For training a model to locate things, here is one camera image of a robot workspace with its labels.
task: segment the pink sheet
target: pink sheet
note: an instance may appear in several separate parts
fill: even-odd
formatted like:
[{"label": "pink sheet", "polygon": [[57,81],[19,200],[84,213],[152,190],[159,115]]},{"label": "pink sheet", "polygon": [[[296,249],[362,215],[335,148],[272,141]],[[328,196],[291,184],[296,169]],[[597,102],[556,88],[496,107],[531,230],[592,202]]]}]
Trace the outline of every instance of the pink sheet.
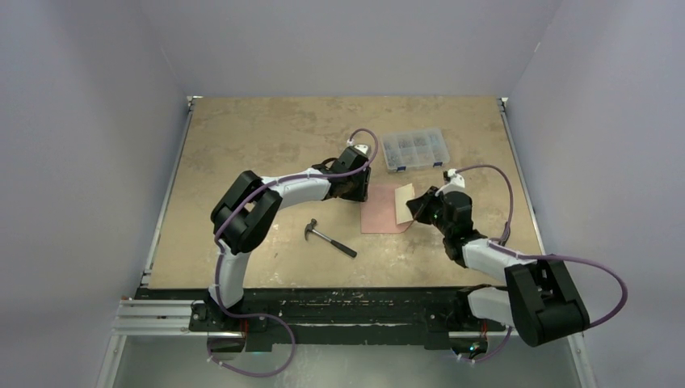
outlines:
[{"label": "pink sheet", "polygon": [[362,233],[402,233],[411,222],[395,223],[395,189],[400,184],[369,184],[368,199],[362,202]]}]

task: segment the work surface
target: work surface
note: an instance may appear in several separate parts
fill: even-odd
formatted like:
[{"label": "work surface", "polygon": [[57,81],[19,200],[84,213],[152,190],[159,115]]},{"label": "work surface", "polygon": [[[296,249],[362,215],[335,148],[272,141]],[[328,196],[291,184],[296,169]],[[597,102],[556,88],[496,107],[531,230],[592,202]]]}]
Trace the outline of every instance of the work surface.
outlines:
[{"label": "work surface", "polygon": [[[439,127],[451,161],[443,168],[490,163],[514,187],[509,246],[540,253],[531,214],[494,97],[298,97],[198,99],[183,147],[156,251],[150,288],[209,286],[216,263],[209,214],[245,170],[279,176],[338,157],[349,134],[377,135]],[[365,134],[358,143],[372,145]],[[499,236],[508,212],[506,185],[495,171],[464,173],[473,220]],[[416,194],[442,184],[442,171],[390,173],[382,150],[372,183],[413,183]],[[359,252],[350,259],[319,238],[304,239],[305,225]],[[308,202],[280,211],[266,240],[250,257],[245,287],[440,286],[496,283],[460,268],[444,253],[442,236],[418,223],[403,234],[361,234],[359,204]]]}]

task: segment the gray wall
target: gray wall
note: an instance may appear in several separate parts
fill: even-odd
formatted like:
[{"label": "gray wall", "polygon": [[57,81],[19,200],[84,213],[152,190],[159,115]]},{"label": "gray wall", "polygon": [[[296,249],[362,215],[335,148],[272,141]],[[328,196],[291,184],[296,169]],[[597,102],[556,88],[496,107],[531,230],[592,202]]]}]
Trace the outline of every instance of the gray wall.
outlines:
[{"label": "gray wall", "polygon": [[0,6],[0,386],[93,386],[140,280],[184,94],[140,3]]},{"label": "gray wall", "polygon": [[189,95],[509,95],[561,0],[142,0]]},{"label": "gray wall", "polygon": [[[682,386],[685,2],[565,0],[508,105],[548,251],[628,305],[586,333],[601,386]],[[593,316],[618,286],[573,267]]]}]

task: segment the robotic arm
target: robotic arm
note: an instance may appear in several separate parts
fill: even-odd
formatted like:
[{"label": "robotic arm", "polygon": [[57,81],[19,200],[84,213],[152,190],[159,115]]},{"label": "robotic arm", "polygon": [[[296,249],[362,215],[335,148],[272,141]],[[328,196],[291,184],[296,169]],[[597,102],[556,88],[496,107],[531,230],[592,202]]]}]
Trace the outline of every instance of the robotic arm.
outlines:
[{"label": "robotic arm", "polygon": [[321,176],[340,175],[360,168],[368,161],[368,151],[367,145],[348,146],[339,158],[327,159],[298,174],[303,178],[282,183],[279,180],[283,177],[260,178],[252,171],[240,174],[212,211],[214,233],[249,194],[274,181],[278,184],[259,193],[252,201],[254,206],[251,210],[240,209],[222,232],[219,244],[224,248],[225,257],[219,274],[221,298],[216,297],[215,287],[210,287],[212,299],[215,302],[221,300],[226,308],[242,299],[242,284],[250,253],[264,241],[279,210],[311,200],[330,198],[364,202],[367,199],[371,167],[344,178],[325,179]]},{"label": "robotic arm", "polygon": [[505,288],[465,289],[462,318],[486,318],[516,327],[521,339],[533,347],[586,330],[590,318],[564,263],[523,259],[524,255],[478,233],[464,178],[455,170],[445,171],[443,177],[441,188],[431,187],[407,201],[414,220],[440,230],[449,259],[506,284]]}]

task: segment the purple cable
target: purple cable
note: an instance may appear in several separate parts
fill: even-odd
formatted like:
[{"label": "purple cable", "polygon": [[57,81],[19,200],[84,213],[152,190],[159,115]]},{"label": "purple cable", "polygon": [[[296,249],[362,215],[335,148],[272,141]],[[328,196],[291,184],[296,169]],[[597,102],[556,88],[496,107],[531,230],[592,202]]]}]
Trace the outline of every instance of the purple cable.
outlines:
[{"label": "purple cable", "polygon": [[504,231],[502,232],[502,237],[492,238],[494,241],[505,242],[509,239],[509,235],[511,234],[511,218],[514,216],[514,189],[511,187],[511,182],[509,181],[509,178],[506,176],[504,171],[502,171],[502,169],[500,169],[497,166],[493,166],[492,164],[475,164],[473,166],[457,169],[456,173],[461,174],[464,171],[473,170],[474,168],[491,168],[495,170],[504,178],[506,188],[509,189],[509,215],[507,216],[506,223],[504,224]]},{"label": "purple cable", "polygon": [[596,321],[590,323],[590,326],[588,328],[592,327],[597,327],[601,325],[602,323],[605,323],[611,318],[614,318],[621,309],[624,308],[625,303],[628,301],[628,286],[625,284],[625,281],[621,279],[621,277],[614,272],[611,268],[607,267],[604,264],[597,263],[596,261],[592,261],[589,259],[582,259],[579,257],[572,257],[572,256],[563,256],[563,255],[516,255],[516,251],[512,251],[511,249],[507,249],[505,247],[501,247],[498,244],[493,244],[489,243],[488,244],[490,247],[495,249],[496,251],[502,252],[506,255],[512,256],[512,257],[517,257],[518,259],[524,259],[524,260],[549,260],[549,261],[568,261],[571,263],[580,263],[580,264],[585,264],[589,265],[591,267],[595,267],[598,269],[601,269],[602,271],[605,271],[609,275],[613,276],[614,279],[619,283],[619,286],[621,288],[621,298],[619,302],[616,304],[616,306],[611,309],[606,315],[604,315],[602,318],[597,319]]},{"label": "purple cable", "polygon": [[247,371],[244,369],[239,369],[239,368],[236,368],[234,366],[224,364],[223,361],[217,360],[214,357],[214,355],[212,354],[212,349],[210,347],[210,343],[208,342],[207,343],[207,354],[209,355],[209,360],[213,361],[215,364],[217,364],[219,366],[223,366],[224,368],[233,370],[236,373],[240,373],[240,374],[243,374],[243,375],[249,376],[249,377],[271,377],[271,376],[275,376],[278,373],[283,372],[288,367],[288,365],[290,365],[290,363],[292,362],[292,358],[295,356],[295,347],[296,347],[295,334],[292,332],[292,329],[290,328],[290,326],[288,326],[288,324],[283,319],[281,319],[275,315],[271,315],[271,314],[261,314],[261,313],[260,314],[234,314],[234,313],[231,313],[228,309],[226,309],[226,307],[224,307],[224,302],[221,300],[221,291],[219,290],[219,279],[220,279],[220,274],[221,274],[221,264],[224,261],[226,251],[224,250],[224,247],[219,243],[219,241],[221,240],[221,235],[224,233],[224,230],[226,229],[226,227],[235,218],[235,215],[240,213],[240,211],[245,207],[245,205],[250,203],[250,201],[252,201],[252,199],[255,198],[260,192],[263,192],[264,190],[266,190],[272,186],[275,186],[280,182],[288,182],[289,180],[303,179],[303,178],[321,178],[321,179],[345,178],[347,176],[358,174],[361,171],[364,171],[371,164],[371,162],[373,162],[373,159],[376,158],[376,154],[378,153],[378,137],[376,137],[376,134],[369,131],[368,129],[360,128],[360,129],[356,129],[350,135],[350,140],[352,140],[352,138],[354,138],[354,136],[359,132],[368,133],[369,135],[371,135],[371,137],[373,137],[373,141],[374,141],[373,153],[371,154],[371,157],[360,168],[353,170],[353,171],[345,172],[342,174],[331,174],[331,175],[295,174],[295,175],[288,175],[288,176],[284,176],[281,179],[273,180],[269,183],[266,183],[263,186],[260,186],[259,188],[257,188],[257,190],[254,190],[251,194],[249,194],[247,196],[247,198],[245,198],[244,201],[241,202],[237,206],[237,208],[229,215],[229,217],[226,218],[226,221],[224,221],[224,223],[221,224],[219,229],[214,234],[214,243],[219,247],[219,250],[221,252],[219,254],[218,260],[216,261],[216,269],[214,270],[214,290],[216,292],[216,303],[219,305],[219,308],[221,309],[221,311],[223,311],[224,314],[228,315],[231,318],[259,318],[259,317],[264,317],[264,318],[273,319],[276,322],[278,322],[279,324],[281,324],[283,327],[285,327],[285,330],[290,335],[290,340],[291,340],[291,344],[292,344],[290,355],[288,356],[288,359],[284,362],[283,365],[281,365],[278,369],[275,369],[271,372],[256,373],[256,372],[250,372],[250,371]]}]

